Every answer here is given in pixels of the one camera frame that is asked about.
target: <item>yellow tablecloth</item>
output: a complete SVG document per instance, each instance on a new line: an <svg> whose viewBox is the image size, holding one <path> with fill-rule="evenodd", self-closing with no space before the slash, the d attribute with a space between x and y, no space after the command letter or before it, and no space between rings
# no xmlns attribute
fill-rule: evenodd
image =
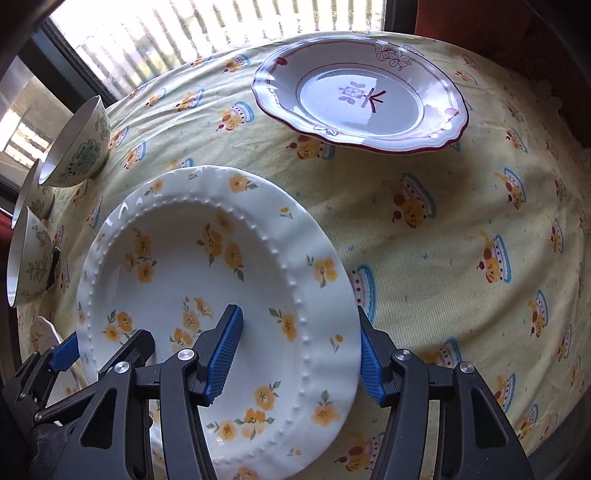
<svg viewBox="0 0 591 480"><path fill-rule="evenodd" d="M379 155L302 137L267 117L252 76L288 41L162 75L108 109L113 149L99 177L57 193L49 230L63 253L61 275L41 301L18 309L22 357L33 350L37 314L64 337L75 330L87 250L128 193L181 166L238 167L308 209L337 248L359 302L397 346L429 362L476 364L526 452L535 450L591 380L582 196L589 175L564 125L544 116L526 80L439 41L359 34L423 54L453 79L470 110L459 142ZM413 216L409 180L421 186L428 215ZM360 387L337 440L297 478L368 478L387 415ZM425 478L435 438L436 418Z"/></svg>

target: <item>cake print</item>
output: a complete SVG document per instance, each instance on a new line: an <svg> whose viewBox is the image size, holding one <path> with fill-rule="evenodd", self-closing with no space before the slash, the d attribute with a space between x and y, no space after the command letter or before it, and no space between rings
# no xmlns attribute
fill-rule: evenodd
<svg viewBox="0 0 591 480"><path fill-rule="evenodd" d="M86 217L86 224L90 228L96 228L96 225L99 223L100 218L100 206L103 203L103 197L95 204L93 209L90 211L90 215Z"/></svg>
<svg viewBox="0 0 591 480"><path fill-rule="evenodd" d="M301 160L307 158L323 158L330 160L335 156L335 146L318 140L317 138L300 135L297 142L286 146L295 150L295 154Z"/></svg>
<svg viewBox="0 0 591 480"><path fill-rule="evenodd" d="M123 166L124 169L129 170L131 166L144 158L146 154L146 142L141 141L138 143L127 155L127 159L125 160L125 165Z"/></svg>
<svg viewBox="0 0 591 480"><path fill-rule="evenodd" d="M542 443L546 438L548 438L554 429L556 428L556 424L558 423L558 414L554 415L547 423L546 428L544 429L544 433L540 437L540 443Z"/></svg>
<svg viewBox="0 0 591 480"><path fill-rule="evenodd" d="M348 472L372 471L378 458L384 433L380 432L371 439L365 439L359 432L351 432L350 434L353 437L353 446L349 449L348 456L340 457L335 463L346 463L345 468Z"/></svg>
<svg viewBox="0 0 591 480"><path fill-rule="evenodd" d="M255 118L255 114L252 108L245 102L236 102L230 110L223 110L220 112L222 116L222 122L217 126L217 130L223 130L231 132L243 124L252 122Z"/></svg>
<svg viewBox="0 0 591 480"><path fill-rule="evenodd" d="M566 198L566 187L564 186L564 182L560 177L556 177L554 185L556 186L556 196L562 202Z"/></svg>
<svg viewBox="0 0 591 480"><path fill-rule="evenodd" d="M535 333L536 337L540 338L544 327L548 325L548 304L544 293L538 290L535 301L530 300L527 306L531 309L531 323L533 323L530 336Z"/></svg>
<svg viewBox="0 0 591 480"><path fill-rule="evenodd" d="M117 148L118 146L120 146L121 142L127 136L128 131L129 131L129 127L123 127L115 135L113 135L113 137L111 138L111 141L109 142L109 150L113 150L114 148Z"/></svg>
<svg viewBox="0 0 591 480"><path fill-rule="evenodd" d="M521 140L519 133L517 133L517 131L514 128L510 128L506 131L505 138L509 140L517 150L521 150L522 152L527 153L527 147Z"/></svg>
<svg viewBox="0 0 591 480"><path fill-rule="evenodd" d="M579 262L579 298L581 298L581 294L583 293L584 284L583 284L583 264Z"/></svg>
<svg viewBox="0 0 591 480"><path fill-rule="evenodd" d="M195 108L201 102L203 98L203 94L205 90L200 89L197 92L189 92L185 98L183 98L180 103L176 104L177 110L182 112L183 110L188 110L189 108Z"/></svg>
<svg viewBox="0 0 591 480"><path fill-rule="evenodd" d="M538 404L534 403L529 413L525 418L519 421L517 424L519 430L517 430L517 438L519 440L523 440L525 436L531 431L532 428L535 427L536 422L538 421Z"/></svg>
<svg viewBox="0 0 591 480"><path fill-rule="evenodd" d="M239 53L235 57L233 57L228 63L226 63L226 67L224 68L224 73L234 73L240 69L251 64L251 61L247 58L246 55Z"/></svg>
<svg viewBox="0 0 591 480"><path fill-rule="evenodd" d="M503 239L500 235L495 235L494 239L490 239L484 230L480 231L480 235L484 239L482 254L484 261L480 261L476 268L486 271L488 283L495 283L499 280L509 283L511 281L511 264Z"/></svg>
<svg viewBox="0 0 591 480"><path fill-rule="evenodd" d="M416 228L427 218L435 217L435 202L411 173L402 174L400 189L392 189L392 196L397 207L392 214L393 222L404 220L410 228Z"/></svg>
<svg viewBox="0 0 591 480"><path fill-rule="evenodd" d="M353 287L357 305L361 305L369 321L373 324L376 309L376 290L371 267L366 264L357 265L354 270L350 271L349 280Z"/></svg>
<svg viewBox="0 0 591 480"><path fill-rule="evenodd" d="M562 229L560 227L560 222L557 218L552 220L548 216L548 220L550 220L550 225L552 227L552 233L550 235L550 242L552 243L552 250L554 253L562 253L564 248L564 236L562 234Z"/></svg>
<svg viewBox="0 0 591 480"><path fill-rule="evenodd" d="M437 352L420 353L419 357L429 365L455 368L462 361L462 354L454 338L448 338Z"/></svg>
<svg viewBox="0 0 591 480"><path fill-rule="evenodd" d="M525 203L525 189L523 188L521 179L508 168L503 169L503 173L496 172L495 176L502 180L507 189L507 203L512 203L519 210L519 207Z"/></svg>
<svg viewBox="0 0 591 480"><path fill-rule="evenodd" d="M515 105L507 101L507 109L509 110L509 113L515 120L517 120L520 124L523 123L523 115L521 115L521 112Z"/></svg>
<svg viewBox="0 0 591 480"><path fill-rule="evenodd" d="M562 341L560 342L560 346L558 347L558 361L567 359L570 353L570 342L573 337L573 325L569 323L566 326L566 332L562 337Z"/></svg>
<svg viewBox="0 0 591 480"><path fill-rule="evenodd" d="M164 95L166 95L166 88L161 88L148 99L146 106L154 106Z"/></svg>
<svg viewBox="0 0 591 480"><path fill-rule="evenodd" d="M495 398L503 411L507 413L511 406L511 400L513 400L513 392L515 391L515 374L505 380L503 377L496 378L497 391L495 392Z"/></svg>
<svg viewBox="0 0 591 480"><path fill-rule="evenodd" d="M570 386L574 387L581 375L581 356L578 355L570 372Z"/></svg>

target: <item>metal screw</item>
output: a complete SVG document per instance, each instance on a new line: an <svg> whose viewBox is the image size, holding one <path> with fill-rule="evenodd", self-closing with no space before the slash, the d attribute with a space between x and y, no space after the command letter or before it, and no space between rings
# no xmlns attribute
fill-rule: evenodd
<svg viewBox="0 0 591 480"><path fill-rule="evenodd" d="M178 354L177 357L179 360L191 360L193 357L195 356L195 351L192 348L186 348L184 350L181 350Z"/></svg>
<svg viewBox="0 0 591 480"><path fill-rule="evenodd" d="M398 360L405 362L406 360L410 360L410 358L412 357L412 354L411 354L411 352L409 352L405 348L399 348L394 353L394 356L396 358L398 358Z"/></svg>
<svg viewBox="0 0 591 480"><path fill-rule="evenodd" d="M462 370L462 372L464 372L465 374L472 374L474 373L474 365L472 365L470 362L462 362L460 364L460 370Z"/></svg>
<svg viewBox="0 0 591 480"><path fill-rule="evenodd" d="M115 368L113 370L115 370L115 373L124 374L125 372L127 372L127 370L129 370L129 363L119 362L117 365L115 365Z"/></svg>

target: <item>window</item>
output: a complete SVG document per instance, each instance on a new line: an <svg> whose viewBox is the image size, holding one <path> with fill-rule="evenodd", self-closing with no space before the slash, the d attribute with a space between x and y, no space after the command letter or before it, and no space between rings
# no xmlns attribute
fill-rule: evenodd
<svg viewBox="0 0 591 480"><path fill-rule="evenodd" d="M72 116L17 57L0 82L0 176L20 187Z"/></svg>
<svg viewBox="0 0 591 480"><path fill-rule="evenodd" d="M52 22L117 98L179 65L246 43L380 30L385 0L66 0Z"/></svg>

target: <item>plate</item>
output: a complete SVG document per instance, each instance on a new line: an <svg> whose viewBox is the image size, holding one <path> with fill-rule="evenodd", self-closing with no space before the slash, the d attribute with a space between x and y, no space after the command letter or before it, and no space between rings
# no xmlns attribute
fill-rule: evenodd
<svg viewBox="0 0 591 480"><path fill-rule="evenodd" d="M30 339L33 350L39 353L44 353L48 348L58 346L63 341L54 326L41 316L31 324ZM69 397L86 386L80 371L77 371L78 368L77 365L72 365L66 372L58 374L56 383L49 394L47 406Z"/></svg>
<svg viewBox="0 0 591 480"><path fill-rule="evenodd" d="M290 44L261 64L252 91L267 115L302 134L379 153L438 150L468 125L449 77L375 38L324 35Z"/></svg>
<svg viewBox="0 0 591 480"><path fill-rule="evenodd" d="M241 306L225 388L200 409L220 479L294 475L331 444L355 398L361 333L347 273L310 214L255 175L187 167L141 186L102 225L77 300L91 382L136 329L152 332L162 362ZM151 414L161 468L156 402Z"/></svg>

